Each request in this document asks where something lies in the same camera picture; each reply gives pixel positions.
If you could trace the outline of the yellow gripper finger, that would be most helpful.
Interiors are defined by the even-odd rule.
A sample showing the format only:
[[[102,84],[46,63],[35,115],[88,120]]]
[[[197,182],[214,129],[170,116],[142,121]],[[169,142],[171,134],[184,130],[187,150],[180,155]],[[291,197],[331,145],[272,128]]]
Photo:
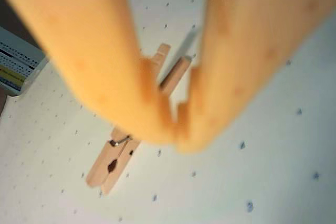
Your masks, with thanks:
[[[334,9],[335,0],[207,0],[199,66],[179,106],[178,150],[198,151]]]
[[[128,0],[8,1],[83,105],[142,141],[175,143]]]

